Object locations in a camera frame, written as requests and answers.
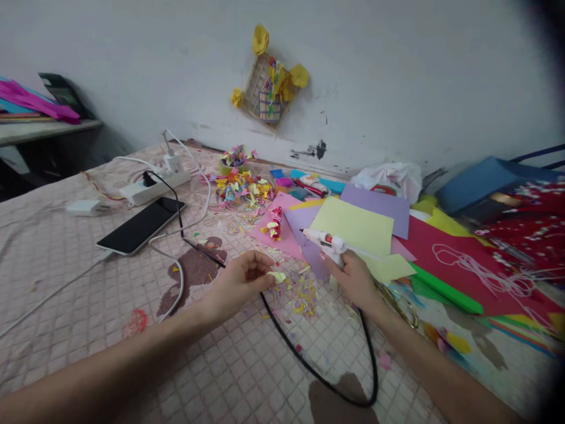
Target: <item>hand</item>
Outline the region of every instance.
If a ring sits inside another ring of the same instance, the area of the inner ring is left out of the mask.
[[[347,250],[341,255],[345,267],[341,270],[330,257],[322,254],[324,263],[345,291],[347,297],[361,310],[369,313],[375,308],[383,306],[384,300],[380,296],[373,276],[363,259],[355,252]]]
[[[212,284],[203,301],[215,318],[226,321],[248,301],[275,284],[272,271],[274,260],[256,250],[249,250],[231,260]]]

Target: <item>white glue gun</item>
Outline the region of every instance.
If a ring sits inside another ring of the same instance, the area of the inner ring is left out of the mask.
[[[330,233],[313,230],[311,228],[305,228],[300,231],[302,231],[307,239],[320,246],[322,252],[329,256],[340,269],[343,269],[345,264],[343,263],[341,254],[347,250],[347,246],[345,245],[345,240],[343,240],[343,238],[332,237]]]

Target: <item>phone screen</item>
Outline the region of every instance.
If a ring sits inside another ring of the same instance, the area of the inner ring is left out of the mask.
[[[182,209],[184,203],[179,202],[178,207]],[[177,202],[173,199],[161,197],[120,225],[100,240],[97,245],[121,254],[135,253],[176,213]]]

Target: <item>white power strip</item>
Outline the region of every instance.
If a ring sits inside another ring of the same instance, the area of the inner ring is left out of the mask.
[[[190,172],[183,171],[178,174],[174,174],[172,177],[165,181],[172,188],[176,188],[181,184],[190,181],[190,178]],[[122,196],[124,196],[134,206],[141,206],[144,203],[153,200],[155,197],[159,197],[161,194],[165,194],[167,191],[169,191],[169,188],[161,181],[157,182],[157,184],[152,185],[151,187],[144,186],[143,181],[140,181],[138,183],[130,184],[119,189],[119,192],[122,194]]]

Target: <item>plastic bag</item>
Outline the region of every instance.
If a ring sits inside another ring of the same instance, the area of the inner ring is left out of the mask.
[[[350,181],[359,188],[404,197],[410,204],[418,202],[422,190],[422,173],[413,163],[387,163],[363,168]]]

